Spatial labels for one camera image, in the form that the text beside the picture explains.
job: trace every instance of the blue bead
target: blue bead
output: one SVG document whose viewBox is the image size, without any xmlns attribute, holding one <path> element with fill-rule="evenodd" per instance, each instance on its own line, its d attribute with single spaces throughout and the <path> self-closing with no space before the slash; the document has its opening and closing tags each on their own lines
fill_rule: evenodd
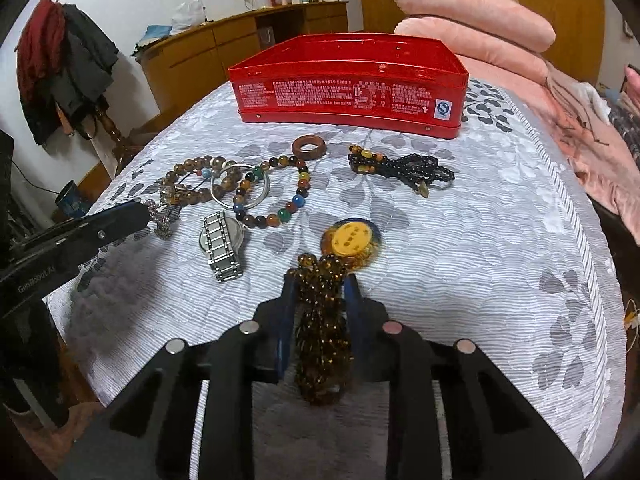
<svg viewBox="0 0 640 480">
<path fill-rule="evenodd" d="M 291 201 L 298 207 L 302 207 L 303 205 L 305 205 L 305 197 L 303 197 L 302 195 L 296 195 Z"/>
</svg>

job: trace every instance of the wooden desk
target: wooden desk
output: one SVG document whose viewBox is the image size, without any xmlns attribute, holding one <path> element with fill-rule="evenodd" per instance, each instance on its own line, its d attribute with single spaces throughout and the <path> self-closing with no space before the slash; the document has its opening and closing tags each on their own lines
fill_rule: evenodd
<svg viewBox="0 0 640 480">
<path fill-rule="evenodd" d="M 347 2 L 271 7 L 230 16 L 159 41 L 137 57 L 161 112 L 184 113 L 228 80 L 229 67 L 261 50 L 258 30 L 275 43 L 300 34 L 348 32 Z"/>
</svg>

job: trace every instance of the black beaded necklace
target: black beaded necklace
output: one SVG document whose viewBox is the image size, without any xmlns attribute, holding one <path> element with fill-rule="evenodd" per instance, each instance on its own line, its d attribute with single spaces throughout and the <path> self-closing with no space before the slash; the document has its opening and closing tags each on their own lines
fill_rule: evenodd
<svg viewBox="0 0 640 480">
<path fill-rule="evenodd" d="M 394 176 L 423 196 L 429 195 L 427 186 L 435 180 L 450 182 L 456 177 L 453 171 L 439 166 L 438 159 L 431 155 L 410 153 L 391 159 L 382 153 L 363 150 L 361 146 L 350 146 L 349 151 L 349 165 L 356 173 Z"/>
</svg>

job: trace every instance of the wooden headboard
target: wooden headboard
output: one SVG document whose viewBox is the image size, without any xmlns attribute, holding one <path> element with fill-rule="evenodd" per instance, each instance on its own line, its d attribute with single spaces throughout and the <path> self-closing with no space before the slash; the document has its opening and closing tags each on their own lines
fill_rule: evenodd
<svg viewBox="0 0 640 480">
<path fill-rule="evenodd" d="M 595 84 L 604 42 L 604 0 L 520 0 L 544 16 L 556 42 L 544 56 L 578 81 Z M 393 32 L 404 14 L 393 0 L 362 0 L 364 30 Z"/>
</svg>

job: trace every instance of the red box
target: red box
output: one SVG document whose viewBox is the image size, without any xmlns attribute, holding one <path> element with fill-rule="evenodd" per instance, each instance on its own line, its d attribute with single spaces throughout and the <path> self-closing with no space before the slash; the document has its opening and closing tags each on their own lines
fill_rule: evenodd
<svg viewBox="0 0 640 480">
<path fill-rule="evenodd" d="M 317 34 L 229 69 L 246 123 L 350 124 L 452 139 L 469 74 L 441 41 Z"/>
</svg>

